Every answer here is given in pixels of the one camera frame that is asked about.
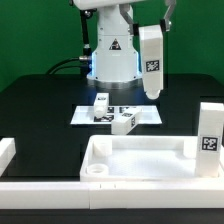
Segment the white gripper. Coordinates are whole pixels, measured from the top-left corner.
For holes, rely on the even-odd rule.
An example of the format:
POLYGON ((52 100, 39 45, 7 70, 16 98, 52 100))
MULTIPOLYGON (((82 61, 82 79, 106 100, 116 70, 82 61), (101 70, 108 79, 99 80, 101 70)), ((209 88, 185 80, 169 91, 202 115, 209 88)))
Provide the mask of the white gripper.
MULTIPOLYGON (((139 24, 135 23, 131 12, 131 5, 128 3, 135 3, 145 0, 72 0, 73 3, 79 9, 93 9, 93 8, 101 8, 113 5, 119 5, 119 11, 123 19, 129 25, 129 33, 133 36, 139 35, 139 24)), ((164 0, 165 5, 167 6, 167 11, 165 12, 164 17, 160 20, 160 27, 163 32, 169 32, 172 26, 171 16, 176 7, 176 0, 164 0)))

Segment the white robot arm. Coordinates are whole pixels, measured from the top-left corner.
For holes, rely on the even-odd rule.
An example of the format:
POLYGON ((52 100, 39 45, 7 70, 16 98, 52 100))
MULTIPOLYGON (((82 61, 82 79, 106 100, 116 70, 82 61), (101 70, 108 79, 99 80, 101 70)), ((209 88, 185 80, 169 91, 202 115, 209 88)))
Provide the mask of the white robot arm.
POLYGON ((107 88, 142 83, 156 98, 163 89, 163 34, 171 27, 176 0, 164 0, 167 11, 158 25, 139 26, 132 4, 142 0, 71 0, 85 15, 98 12, 98 45, 91 54, 87 79, 107 88))

